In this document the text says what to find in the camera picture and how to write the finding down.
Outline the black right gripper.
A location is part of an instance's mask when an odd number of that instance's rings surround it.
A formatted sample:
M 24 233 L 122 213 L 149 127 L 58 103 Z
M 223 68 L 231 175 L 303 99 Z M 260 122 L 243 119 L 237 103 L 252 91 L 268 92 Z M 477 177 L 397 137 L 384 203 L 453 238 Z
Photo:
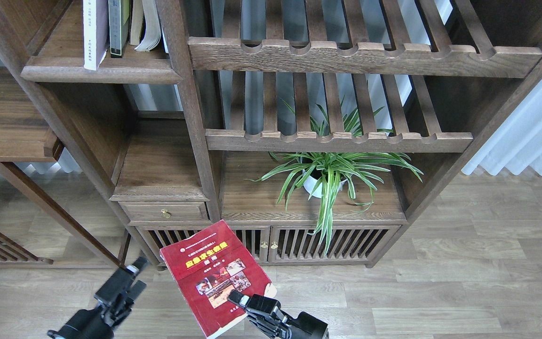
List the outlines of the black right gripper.
M 247 319 L 271 339 L 328 339 L 328 324 L 301 312 L 297 318 L 280 310 L 278 300 L 254 294 L 252 297 L 233 289 L 227 296 L 245 310 Z

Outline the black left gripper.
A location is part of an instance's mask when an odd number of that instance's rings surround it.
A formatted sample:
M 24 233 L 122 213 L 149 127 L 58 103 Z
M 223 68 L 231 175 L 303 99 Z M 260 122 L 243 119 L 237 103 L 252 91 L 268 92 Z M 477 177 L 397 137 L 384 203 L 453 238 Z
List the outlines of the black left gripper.
M 148 265 L 148 259 L 140 256 L 130 267 L 117 269 L 95 293 L 95 308 L 80 309 L 59 331 L 49 330 L 48 337 L 112 339 L 115 329 L 129 316 L 135 299 L 147 286 L 135 279 Z

